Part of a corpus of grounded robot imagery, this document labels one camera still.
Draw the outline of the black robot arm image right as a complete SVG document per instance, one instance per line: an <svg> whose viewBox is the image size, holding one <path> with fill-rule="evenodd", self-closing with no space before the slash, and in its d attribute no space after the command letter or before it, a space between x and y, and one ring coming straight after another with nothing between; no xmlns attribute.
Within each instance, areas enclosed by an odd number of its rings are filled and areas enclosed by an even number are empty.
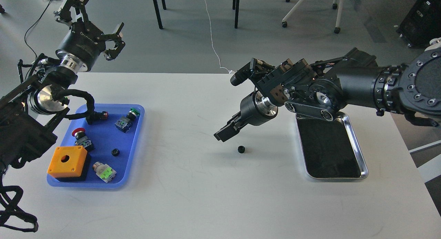
<svg viewBox="0 0 441 239"><path fill-rule="evenodd" d="M376 109L378 116L402 114L412 125L440 125L440 49L426 50L410 64L378 66L376 57L357 48L343 57L272 66L252 58L230 78L233 86L252 81L255 90L240 111L214 134L219 141L236 136L250 124L273 119L278 108L333 121L346 105Z"/></svg>

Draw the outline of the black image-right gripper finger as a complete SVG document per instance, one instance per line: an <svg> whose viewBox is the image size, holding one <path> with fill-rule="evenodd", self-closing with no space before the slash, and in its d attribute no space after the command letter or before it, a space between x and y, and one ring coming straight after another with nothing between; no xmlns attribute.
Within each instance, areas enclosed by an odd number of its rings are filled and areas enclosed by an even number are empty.
<svg viewBox="0 0 441 239"><path fill-rule="evenodd" d="M227 141L228 139L236 136L244 126L247 124L228 124L221 128L220 132L220 140L222 142Z"/></svg>
<svg viewBox="0 0 441 239"><path fill-rule="evenodd" d="M245 120L241 117L241 112L238 112L227 121L224 127L214 134L214 137L216 137L217 140L228 140L236 136L246 124Z"/></svg>

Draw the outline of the black cylindrical gripper body image-right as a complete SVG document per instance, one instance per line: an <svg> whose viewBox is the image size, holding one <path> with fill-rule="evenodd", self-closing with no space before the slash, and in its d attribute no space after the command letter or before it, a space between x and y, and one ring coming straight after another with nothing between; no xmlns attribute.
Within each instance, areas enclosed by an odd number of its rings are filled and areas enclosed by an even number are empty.
<svg viewBox="0 0 441 239"><path fill-rule="evenodd" d="M278 107L270 103L259 91L253 91L240 103L240 119L242 125L260 126L275 118Z"/></svg>

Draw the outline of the black cylindrical gripper body image-left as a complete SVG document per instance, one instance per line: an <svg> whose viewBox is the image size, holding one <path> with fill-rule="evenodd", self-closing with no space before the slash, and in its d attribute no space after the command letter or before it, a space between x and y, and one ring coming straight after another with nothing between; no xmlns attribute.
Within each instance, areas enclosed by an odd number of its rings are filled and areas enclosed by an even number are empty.
<svg viewBox="0 0 441 239"><path fill-rule="evenodd" d="M71 32L65 36L59 49L56 50L57 57L62 59L66 54L72 54L85 64L86 69L83 68L82 72L90 71L101 52L104 51L104 42L97 40L102 33L94 25L91 25L89 30L84 25L71 26Z"/></svg>

